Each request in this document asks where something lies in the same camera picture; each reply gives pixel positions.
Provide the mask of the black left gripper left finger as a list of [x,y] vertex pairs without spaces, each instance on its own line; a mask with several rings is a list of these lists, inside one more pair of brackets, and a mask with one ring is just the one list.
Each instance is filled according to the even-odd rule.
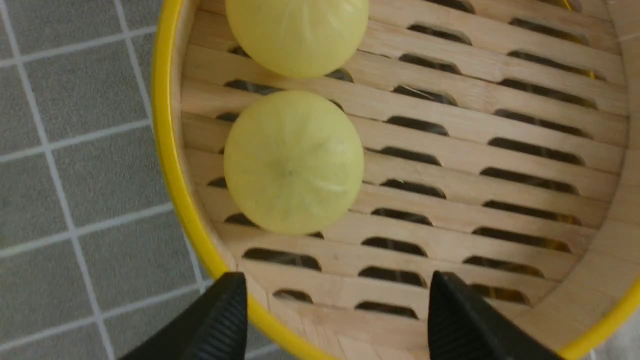
[[123,360],[243,360],[249,332],[246,277],[226,272]]

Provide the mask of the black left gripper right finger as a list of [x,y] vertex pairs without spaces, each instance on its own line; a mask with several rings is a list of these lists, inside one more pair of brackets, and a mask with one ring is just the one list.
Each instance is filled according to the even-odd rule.
[[430,281],[427,344],[432,360],[561,360],[453,272]]

